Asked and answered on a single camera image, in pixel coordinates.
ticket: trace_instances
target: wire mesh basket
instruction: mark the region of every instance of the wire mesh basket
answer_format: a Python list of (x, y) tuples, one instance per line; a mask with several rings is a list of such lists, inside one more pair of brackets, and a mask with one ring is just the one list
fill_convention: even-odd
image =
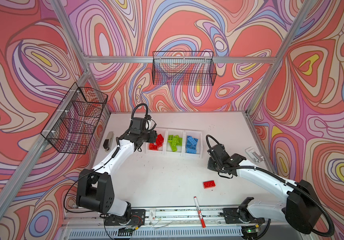
[(58, 152), (85, 154), (107, 99), (98, 90), (78, 87), (45, 138)]
[(212, 51), (154, 51), (154, 85), (213, 86), (217, 76)]

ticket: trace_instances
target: white table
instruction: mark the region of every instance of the white table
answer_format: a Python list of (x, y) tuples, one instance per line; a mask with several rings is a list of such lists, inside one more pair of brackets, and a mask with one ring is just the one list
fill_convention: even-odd
[[(203, 157), (183, 159), (145, 154), (144, 149), (143, 152), (136, 151), (112, 175), (115, 197), (130, 202), (132, 207), (193, 206), (194, 196), (197, 196), (201, 206), (238, 205), (246, 197), (277, 200), (274, 195), (245, 179), (225, 179), (207, 169), (207, 134), (224, 144), (229, 155), (238, 153), (248, 158), (246, 148), (258, 149), (241, 112), (150, 115), (156, 121), (156, 127), (202, 131)], [(135, 116), (143, 117), (144, 113)], [(129, 127), (130, 118), (131, 114), (112, 114), (102, 137), (105, 139), (109, 131), (114, 132), (114, 137), (121, 136)], [(94, 165), (107, 155), (102, 143)], [(260, 163), (259, 167), (266, 168), (265, 163)], [(204, 189), (203, 182), (209, 180), (214, 180), (216, 186)]]

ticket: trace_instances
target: ventilation grille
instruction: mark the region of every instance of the ventilation grille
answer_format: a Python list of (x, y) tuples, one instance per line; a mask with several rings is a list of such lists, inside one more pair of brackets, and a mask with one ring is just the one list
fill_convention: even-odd
[[(112, 238), (128, 238), (119, 236), (118, 228), (107, 229)], [(242, 236), (240, 226), (232, 227), (165, 227), (160, 229), (142, 227), (133, 232), (131, 238), (169, 238), (169, 237), (233, 237)], [(104, 229), (73, 229), (69, 239), (106, 239)]]

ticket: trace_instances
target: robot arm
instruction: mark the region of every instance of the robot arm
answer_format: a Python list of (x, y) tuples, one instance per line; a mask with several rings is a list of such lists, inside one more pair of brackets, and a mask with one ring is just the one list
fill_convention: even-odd
[[(134, 113), (140, 106), (146, 107), (144, 118), (135, 118)], [(84, 169), (79, 174), (79, 184), (76, 195), (76, 205), (102, 214), (113, 214), (128, 221), (131, 214), (131, 205), (128, 202), (115, 198), (111, 174), (144, 142), (156, 142), (157, 133), (150, 127), (151, 117), (148, 115), (146, 104), (135, 107), (131, 116), (131, 123), (122, 136), (116, 138), (117, 147), (112, 150), (93, 169)]]
[[(217, 144), (211, 147), (208, 138), (212, 138)], [(210, 135), (206, 136), (206, 141), (210, 155), (209, 170), (217, 171), (219, 175), (225, 173), (245, 178), (279, 199), (279, 202), (265, 202), (253, 201), (253, 197), (248, 197), (243, 201), (242, 207), (239, 207), (239, 216), (236, 217), (243, 218), (242, 221), (245, 222), (255, 218), (276, 219), (288, 222), (294, 229), (305, 234), (314, 232), (323, 237), (330, 237), (334, 234), (333, 221), (319, 203), (310, 183), (305, 180), (297, 183), (275, 175), (259, 168), (241, 155), (229, 156), (224, 145)], [(321, 214), (325, 216), (329, 225), (329, 230), (326, 233), (318, 232), (313, 228)]]

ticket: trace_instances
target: psychedelic wallpaper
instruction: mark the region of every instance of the psychedelic wallpaper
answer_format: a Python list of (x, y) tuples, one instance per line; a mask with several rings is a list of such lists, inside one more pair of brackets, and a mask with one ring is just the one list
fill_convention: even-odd
[(312, 183), (344, 240), (344, 1), (318, 1), (251, 117), (279, 175)]
[(152, 56), (211, 49), (217, 56), (274, 56), (300, 0), (74, 0), (65, 10), (90, 56)]
[[(46, 1), (0, 0), (0, 191), (81, 73)], [(63, 220), (60, 199), (90, 162), (106, 120), (86, 155), (47, 147), (0, 222), (0, 239), (53, 239)]]
[(269, 65), (224, 65), (226, 71), (217, 73), (214, 86), (153, 85), (151, 63), (116, 63), (95, 77), (112, 112), (130, 112), (139, 103), (147, 103), (151, 111), (245, 110)]
[[(75, 0), (65, 10), (90, 56), (152, 56), (156, 50), (274, 56), (301, 1)], [(246, 110), (268, 64), (216, 64), (214, 86), (154, 86), (151, 64), (91, 65), (111, 111)]]

